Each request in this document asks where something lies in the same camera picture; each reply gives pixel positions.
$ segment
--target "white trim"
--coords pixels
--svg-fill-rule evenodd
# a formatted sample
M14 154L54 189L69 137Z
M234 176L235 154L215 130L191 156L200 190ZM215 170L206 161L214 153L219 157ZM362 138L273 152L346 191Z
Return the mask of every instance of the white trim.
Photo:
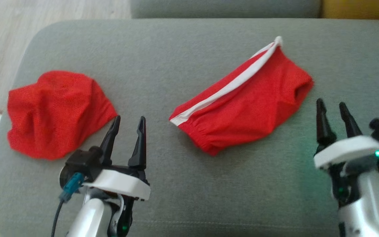
M200 101L193 107L187 109L186 111L178 114L176 117L172 118L170 122L175 124L176 126L179 126L181 123L185 123L190 116L199 110L204 109L205 107L211 105L213 102L215 102L220 97L226 95L227 93L230 93L231 91L238 88L240 85L242 85L244 82L246 82L248 79L250 79L258 70L262 68L262 66L269 60L269 58L272 56L276 48L280 45L282 45L283 40L280 36L277 36L274 42L267 45L266 47L260 49L254 56L264 52L267 50L267 52L261 56L257 61L255 61L253 64L251 64L245 71L243 71L241 74L239 74L235 79L233 79L229 84L224 86L222 89L214 93L213 95L209 96L207 99Z

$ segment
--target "red shorts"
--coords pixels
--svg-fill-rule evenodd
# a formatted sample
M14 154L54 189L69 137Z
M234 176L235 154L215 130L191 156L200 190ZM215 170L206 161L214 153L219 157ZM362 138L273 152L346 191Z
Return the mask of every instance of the red shorts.
M313 80L281 51L282 39L178 106L169 120L210 155L264 138L295 113Z

